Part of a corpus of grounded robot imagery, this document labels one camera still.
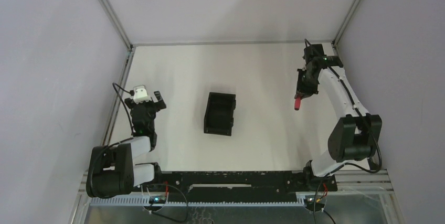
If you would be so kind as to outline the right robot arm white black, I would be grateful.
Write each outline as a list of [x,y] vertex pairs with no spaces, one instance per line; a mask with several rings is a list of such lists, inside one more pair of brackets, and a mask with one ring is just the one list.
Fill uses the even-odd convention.
[[318,94],[323,87],[333,106],[337,122],[328,137],[327,151],[307,164],[310,172],[303,176],[304,186],[318,190],[324,177],[333,175],[342,167],[350,165],[365,170],[357,161],[382,156],[378,138],[382,128],[381,117],[370,112],[353,91],[343,64],[337,56],[306,58],[306,64],[298,69],[294,109],[299,110],[301,101]]

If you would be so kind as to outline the aluminium left frame rail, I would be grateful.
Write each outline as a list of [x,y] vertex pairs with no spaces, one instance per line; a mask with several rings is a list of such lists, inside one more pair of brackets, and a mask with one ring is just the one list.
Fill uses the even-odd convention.
[[[126,84],[126,81],[128,79],[128,75],[129,75],[129,71],[130,71],[130,67],[132,64],[133,56],[134,56],[134,46],[131,43],[127,33],[125,32],[120,19],[118,18],[114,8],[112,7],[111,2],[109,0],[98,0],[98,2],[101,5],[107,18],[109,19],[109,22],[113,26],[118,37],[121,39],[121,41],[123,42],[123,44],[126,48],[126,55],[123,58],[124,62],[122,64],[122,70],[121,70],[120,76],[118,78],[118,84]],[[110,143],[114,124],[115,124],[115,121],[116,121],[116,118],[118,115],[118,110],[119,110],[119,99],[118,99],[118,96],[115,94],[113,97],[113,103],[112,103],[110,115],[107,119],[104,137],[101,142],[102,145]]]

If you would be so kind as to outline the left controller board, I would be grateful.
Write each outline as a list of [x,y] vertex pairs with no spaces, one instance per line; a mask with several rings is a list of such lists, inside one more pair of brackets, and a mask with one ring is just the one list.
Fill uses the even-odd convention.
[[167,201],[167,198],[165,196],[151,196],[149,199],[149,205],[156,205],[156,204],[165,204]]

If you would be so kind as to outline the right controller board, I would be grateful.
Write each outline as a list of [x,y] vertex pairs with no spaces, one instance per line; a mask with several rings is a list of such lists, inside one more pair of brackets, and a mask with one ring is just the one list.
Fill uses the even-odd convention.
[[313,206],[314,204],[324,205],[321,198],[306,198],[306,199],[304,199],[304,203],[306,206]]

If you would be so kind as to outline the aluminium frame rail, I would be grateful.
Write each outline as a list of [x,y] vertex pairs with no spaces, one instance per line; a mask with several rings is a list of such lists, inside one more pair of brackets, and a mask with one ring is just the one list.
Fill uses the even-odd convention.
[[305,40],[262,40],[262,41],[200,41],[200,42],[158,42],[134,43],[133,48],[142,46],[200,46],[200,45],[256,45],[256,44],[295,44]]
[[338,31],[336,32],[334,39],[332,40],[332,47],[335,50],[337,49],[338,44],[340,43],[341,39],[343,38],[343,36],[349,26],[349,23],[353,19],[361,2],[362,2],[362,0],[353,0],[352,1],[351,5],[346,13],[346,16],[344,17],[343,21],[341,22],[341,25],[340,25]]
[[[128,79],[128,75],[129,75],[129,71],[130,71],[130,67],[132,64],[133,56],[134,56],[134,46],[131,43],[127,33],[125,32],[120,19],[118,18],[114,8],[112,7],[111,2],[109,0],[98,0],[98,2],[101,5],[107,18],[109,19],[109,22],[113,26],[118,37],[121,39],[121,41],[123,42],[123,44],[126,48],[126,55],[123,58],[124,62],[122,64],[122,70],[121,70],[120,76],[118,78],[118,84],[126,84],[126,81]],[[116,121],[116,118],[118,115],[118,110],[119,110],[119,99],[118,99],[118,96],[115,94],[113,97],[113,103],[112,103],[110,115],[107,119],[104,137],[101,142],[102,145],[110,143],[114,124],[115,124],[115,121]]]

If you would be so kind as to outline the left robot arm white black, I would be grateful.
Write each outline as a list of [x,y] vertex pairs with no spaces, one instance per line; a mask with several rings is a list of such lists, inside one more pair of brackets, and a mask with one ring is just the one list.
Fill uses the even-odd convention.
[[151,97],[141,87],[132,91],[132,96],[123,103],[131,123],[131,136],[92,149],[86,182],[86,192],[91,198],[127,195],[143,183],[152,191],[163,187],[164,177],[156,172],[155,163],[137,165],[134,159],[155,149],[154,121],[166,103],[159,91]]

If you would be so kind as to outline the controller board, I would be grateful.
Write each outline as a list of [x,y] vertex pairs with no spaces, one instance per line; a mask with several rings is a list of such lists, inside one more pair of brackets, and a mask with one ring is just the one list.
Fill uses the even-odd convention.
[[156,205],[156,204],[165,204],[167,201],[167,198],[165,196],[151,196],[149,199],[149,205]]
[[306,199],[304,199],[304,203],[306,206],[313,206],[314,204],[324,205],[321,198],[306,198]]

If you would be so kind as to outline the aluminium right frame rail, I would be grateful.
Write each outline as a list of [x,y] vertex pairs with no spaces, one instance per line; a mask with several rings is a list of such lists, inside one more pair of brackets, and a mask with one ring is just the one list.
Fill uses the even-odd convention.
[[351,5],[346,13],[346,16],[344,17],[343,21],[341,22],[341,25],[340,25],[338,31],[336,32],[334,39],[332,40],[332,47],[335,50],[337,49],[338,44],[340,43],[341,39],[343,38],[343,36],[349,26],[349,23],[353,19],[361,2],[362,2],[362,0],[353,0],[352,1]]

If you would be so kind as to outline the black plastic bin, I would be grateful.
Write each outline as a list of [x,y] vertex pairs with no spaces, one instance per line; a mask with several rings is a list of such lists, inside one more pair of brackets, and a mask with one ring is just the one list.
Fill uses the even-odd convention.
[[210,92],[204,116],[204,133],[232,136],[236,95]]

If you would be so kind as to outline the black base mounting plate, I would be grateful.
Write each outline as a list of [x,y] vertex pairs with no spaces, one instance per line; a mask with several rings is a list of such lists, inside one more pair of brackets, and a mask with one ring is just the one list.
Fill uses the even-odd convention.
[[336,192],[335,176],[315,178],[301,171],[161,172],[174,200],[265,202],[290,200],[298,193]]

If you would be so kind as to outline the aluminium back frame rail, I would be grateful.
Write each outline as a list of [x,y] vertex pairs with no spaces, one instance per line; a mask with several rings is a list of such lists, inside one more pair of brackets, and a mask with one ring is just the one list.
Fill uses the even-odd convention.
[[262,41],[200,41],[200,42],[158,42],[134,43],[133,48],[142,46],[200,46],[200,45],[256,45],[256,44],[295,44],[305,40],[262,40]]

